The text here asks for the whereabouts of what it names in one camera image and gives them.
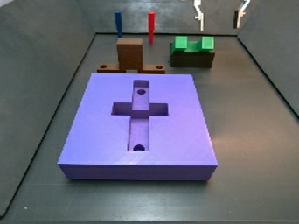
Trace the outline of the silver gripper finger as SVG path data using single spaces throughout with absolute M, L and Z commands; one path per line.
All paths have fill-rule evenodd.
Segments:
M 240 27 L 240 19 L 246 15 L 246 8 L 248 7 L 251 0 L 242 0 L 240 6 L 235 10 L 234 16 L 234 28 L 238 29 Z
M 204 29 L 204 14 L 202 12 L 202 0 L 194 0 L 192 6 L 196 11 L 196 16 L 194 18 L 199 21 L 200 31 L 203 31 L 203 29 Z

